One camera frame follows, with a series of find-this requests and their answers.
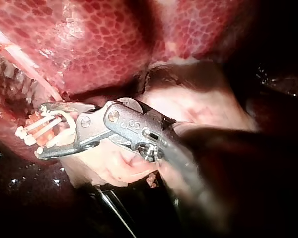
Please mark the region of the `right arm instrument jaw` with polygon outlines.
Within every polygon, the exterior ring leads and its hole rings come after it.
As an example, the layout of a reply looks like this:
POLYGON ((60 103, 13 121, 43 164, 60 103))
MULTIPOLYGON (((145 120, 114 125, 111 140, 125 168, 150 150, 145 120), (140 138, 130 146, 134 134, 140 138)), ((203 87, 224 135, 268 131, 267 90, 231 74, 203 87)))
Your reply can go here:
POLYGON ((77 141, 68 145, 62 146, 53 146, 51 148, 47 147, 39 147, 35 151, 35 156, 39 160, 51 160, 56 159, 63 156, 69 156, 73 154, 77 154, 88 149, 92 149, 100 144, 99 141, 94 141, 91 143, 80 144, 77 141))
POLYGON ((66 113, 92 113, 99 110, 100 107, 93 104, 86 104, 82 102, 46 102, 40 105, 38 109, 38 114, 46 116, 52 111, 61 110, 66 113))

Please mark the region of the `right arm instrument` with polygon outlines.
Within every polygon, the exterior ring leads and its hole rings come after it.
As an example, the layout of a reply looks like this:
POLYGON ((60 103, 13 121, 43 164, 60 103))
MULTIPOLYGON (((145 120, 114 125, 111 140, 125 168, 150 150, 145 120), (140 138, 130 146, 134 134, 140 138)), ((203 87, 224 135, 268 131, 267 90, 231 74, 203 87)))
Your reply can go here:
POLYGON ((100 144, 103 139, 140 155, 147 161, 178 159, 178 147, 169 118, 132 98, 110 100, 103 107, 88 109, 77 118, 77 151, 100 144))

